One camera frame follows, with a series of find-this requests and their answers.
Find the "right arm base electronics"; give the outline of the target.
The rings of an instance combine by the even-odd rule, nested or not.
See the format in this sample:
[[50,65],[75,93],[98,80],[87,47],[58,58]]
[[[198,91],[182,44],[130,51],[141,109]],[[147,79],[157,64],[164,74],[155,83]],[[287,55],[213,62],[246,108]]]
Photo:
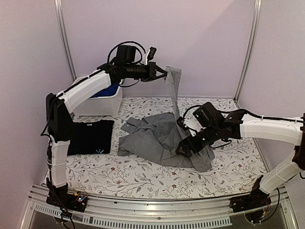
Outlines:
[[261,223],[269,210],[271,199],[269,196],[261,197],[258,194],[248,194],[230,199],[229,207],[233,213],[245,212],[245,218],[252,224]]

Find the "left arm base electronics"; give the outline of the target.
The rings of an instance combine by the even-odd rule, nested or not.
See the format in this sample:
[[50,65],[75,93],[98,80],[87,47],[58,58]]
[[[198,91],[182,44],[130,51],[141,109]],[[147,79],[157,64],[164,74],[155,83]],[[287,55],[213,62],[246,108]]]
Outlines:
[[85,212],[87,201],[88,201],[88,196],[81,192],[70,194],[65,191],[62,192],[50,191],[46,203],[67,210]]

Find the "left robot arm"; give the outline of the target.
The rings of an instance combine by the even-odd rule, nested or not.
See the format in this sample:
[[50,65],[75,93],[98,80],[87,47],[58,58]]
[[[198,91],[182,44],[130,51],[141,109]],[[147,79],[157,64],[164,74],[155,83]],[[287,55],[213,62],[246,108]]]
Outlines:
[[105,63],[94,72],[57,94],[46,97],[47,123],[43,130],[49,138],[47,186],[52,199],[60,207],[67,207],[71,197],[67,193],[66,158],[70,141],[75,134],[75,125],[71,114],[84,101],[109,86],[131,78],[142,82],[151,82],[167,76],[167,71],[155,62],[146,64]]

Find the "black t-shirt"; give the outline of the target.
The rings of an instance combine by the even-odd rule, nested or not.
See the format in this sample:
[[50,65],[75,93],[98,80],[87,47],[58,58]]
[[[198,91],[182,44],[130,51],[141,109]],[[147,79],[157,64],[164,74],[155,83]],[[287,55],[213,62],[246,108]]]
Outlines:
[[109,154],[113,125],[113,120],[77,122],[76,134],[71,139],[67,155]]

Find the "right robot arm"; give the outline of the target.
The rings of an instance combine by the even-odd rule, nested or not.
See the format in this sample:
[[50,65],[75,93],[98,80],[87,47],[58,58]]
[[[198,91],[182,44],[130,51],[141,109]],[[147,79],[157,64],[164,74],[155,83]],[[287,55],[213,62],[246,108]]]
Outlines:
[[250,208],[258,207],[276,188],[305,169],[305,119],[259,116],[247,110],[221,112],[197,109],[193,113],[202,126],[200,131],[179,142],[176,153],[191,157],[217,140],[261,138],[293,144],[294,151],[270,172],[258,178],[246,198]]

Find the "grey garment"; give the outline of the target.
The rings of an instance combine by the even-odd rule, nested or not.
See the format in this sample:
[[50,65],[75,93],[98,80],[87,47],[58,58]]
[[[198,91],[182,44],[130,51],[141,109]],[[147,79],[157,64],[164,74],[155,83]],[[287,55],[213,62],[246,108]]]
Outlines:
[[146,116],[142,119],[129,118],[121,127],[128,133],[120,137],[119,156],[139,156],[161,166],[194,168],[206,172],[212,168],[215,158],[213,150],[206,146],[190,158],[176,154],[175,150],[181,140],[190,135],[176,123],[180,116],[178,108],[178,89],[182,71],[179,68],[167,67],[164,84],[171,93],[173,112]]

